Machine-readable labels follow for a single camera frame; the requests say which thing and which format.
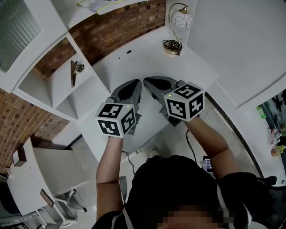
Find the person's left arm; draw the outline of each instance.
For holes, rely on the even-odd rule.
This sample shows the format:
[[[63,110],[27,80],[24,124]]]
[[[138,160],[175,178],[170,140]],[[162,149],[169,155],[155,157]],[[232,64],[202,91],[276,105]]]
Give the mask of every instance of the person's left arm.
[[[104,214],[123,210],[119,186],[123,138],[110,137],[97,168],[97,220]]]

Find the white desk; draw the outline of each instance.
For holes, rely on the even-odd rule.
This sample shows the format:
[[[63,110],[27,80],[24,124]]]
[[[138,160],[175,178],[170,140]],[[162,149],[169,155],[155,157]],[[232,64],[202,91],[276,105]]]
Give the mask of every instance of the white desk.
[[[167,54],[163,49],[164,39],[172,39],[172,34],[165,26],[122,46],[96,63],[93,69],[110,92],[127,81],[143,81],[148,76],[169,76],[175,80],[191,81],[203,89],[207,89],[217,79],[218,74],[187,46],[180,57]],[[138,111],[142,117],[135,135],[125,137],[123,149],[128,152],[137,150],[168,123],[159,113],[162,106],[151,97],[143,83],[142,86]],[[100,133],[94,119],[96,109],[78,124],[78,128],[100,161],[107,137]]]
[[[73,151],[33,148],[29,138],[24,144],[27,162],[21,167],[12,164],[8,187],[22,215],[47,205],[41,197],[43,189],[54,196],[72,190],[88,181]]]

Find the frosted glass panel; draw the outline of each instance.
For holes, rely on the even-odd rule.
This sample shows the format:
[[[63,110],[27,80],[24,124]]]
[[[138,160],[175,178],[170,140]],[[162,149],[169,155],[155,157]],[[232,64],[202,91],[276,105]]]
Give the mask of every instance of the frosted glass panel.
[[[39,24],[23,0],[0,0],[0,68],[8,71],[40,33]]]

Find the white shoe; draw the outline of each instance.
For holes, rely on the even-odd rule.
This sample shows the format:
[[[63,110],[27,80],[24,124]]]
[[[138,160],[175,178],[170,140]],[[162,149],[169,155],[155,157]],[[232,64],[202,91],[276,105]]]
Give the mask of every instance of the white shoe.
[[[155,156],[159,156],[159,153],[156,150],[152,150],[150,153],[150,158],[155,157]]]

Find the brick wall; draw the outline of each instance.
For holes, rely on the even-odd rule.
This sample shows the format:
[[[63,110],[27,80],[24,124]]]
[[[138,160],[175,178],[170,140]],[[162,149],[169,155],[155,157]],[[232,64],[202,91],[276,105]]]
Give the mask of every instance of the brick wall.
[[[109,13],[94,14],[69,32],[91,65],[122,45],[165,25],[166,0],[139,2]],[[34,71],[48,78],[75,50],[64,39],[51,49]]]
[[[52,140],[68,121],[0,89],[0,173],[30,136]]]

